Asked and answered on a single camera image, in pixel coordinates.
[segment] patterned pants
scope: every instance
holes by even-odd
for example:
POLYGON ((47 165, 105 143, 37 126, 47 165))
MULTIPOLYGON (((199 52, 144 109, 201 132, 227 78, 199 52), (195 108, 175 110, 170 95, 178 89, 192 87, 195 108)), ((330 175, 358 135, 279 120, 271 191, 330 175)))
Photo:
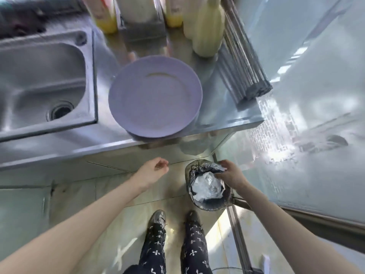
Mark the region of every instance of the patterned pants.
MULTIPOLYGON (((147 230, 138 265, 132 265, 124 274, 166 274, 163 246, 166 231, 161 224, 147 230)), ((209 267, 207 242, 198 222, 185 224, 185 239, 180 254, 182 274, 212 274, 209 267)))

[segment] stainless steel countertop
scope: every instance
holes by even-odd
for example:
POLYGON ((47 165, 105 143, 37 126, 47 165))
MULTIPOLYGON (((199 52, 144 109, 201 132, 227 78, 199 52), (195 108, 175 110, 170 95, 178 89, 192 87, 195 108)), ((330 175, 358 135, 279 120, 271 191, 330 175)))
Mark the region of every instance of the stainless steel countertop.
MULTIPOLYGON (((48 31, 77 29, 90 25, 90 19, 78 17, 50 25, 48 31)), ((164 146, 219 133, 250 129, 262 121, 255 100, 237 107, 222 80, 220 59, 200 59, 182 30, 168 32, 167 38, 126 43, 121 34, 104 36, 94 31, 94 73, 98 122, 70 130, 37 135, 0 143, 0 169, 26 166, 40 161, 63 160, 88 154, 149 144, 164 146), (203 86, 203 103, 197 118, 182 131, 166 138, 139 138, 119 126, 108 106, 109 88, 120 69, 136 59, 165 54, 189 64, 203 86)))

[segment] drain strainer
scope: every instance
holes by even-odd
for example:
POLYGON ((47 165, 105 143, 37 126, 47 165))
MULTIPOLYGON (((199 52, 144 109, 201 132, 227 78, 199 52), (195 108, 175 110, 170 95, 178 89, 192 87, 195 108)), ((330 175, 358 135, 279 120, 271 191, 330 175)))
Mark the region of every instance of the drain strainer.
POLYGON ((70 113, 73 109, 74 107, 70 102, 60 101, 47 112, 47 121, 59 119, 70 113))

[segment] black garbage bag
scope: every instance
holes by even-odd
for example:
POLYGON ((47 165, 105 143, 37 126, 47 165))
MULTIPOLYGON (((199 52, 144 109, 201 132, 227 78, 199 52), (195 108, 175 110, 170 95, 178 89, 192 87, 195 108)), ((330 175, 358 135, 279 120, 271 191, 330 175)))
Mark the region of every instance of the black garbage bag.
POLYGON ((192 190, 193 182, 197 175, 201 175, 205 172, 212 173, 222 173, 225 171, 225 168, 215 162, 208 160, 195 160, 185 168, 185 181, 186 181, 186 189, 189 193, 191 201, 195 206, 202 210, 206 211, 215 211, 221 208, 230 206, 232 200, 232 189, 225 184, 225 190, 223 191, 223 197, 220 199, 205 199, 202 201, 197 201, 194 199, 195 192, 192 190))

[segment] sneaker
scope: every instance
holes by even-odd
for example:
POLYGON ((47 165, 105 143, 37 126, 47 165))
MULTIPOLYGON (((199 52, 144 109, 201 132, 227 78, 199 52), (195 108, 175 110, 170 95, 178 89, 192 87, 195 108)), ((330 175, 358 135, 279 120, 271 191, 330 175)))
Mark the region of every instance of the sneaker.
POLYGON ((198 213, 195 210, 191 210, 186 214, 185 222, 198 222, 200 224, 200 218, 198 213))
POLYGON ((154 223, 161 224, 162 228, 165 228, 166 225, 166 214, 163 210, 157 210, 153 213, 148 222, 148 227, 152 226, 154 223))

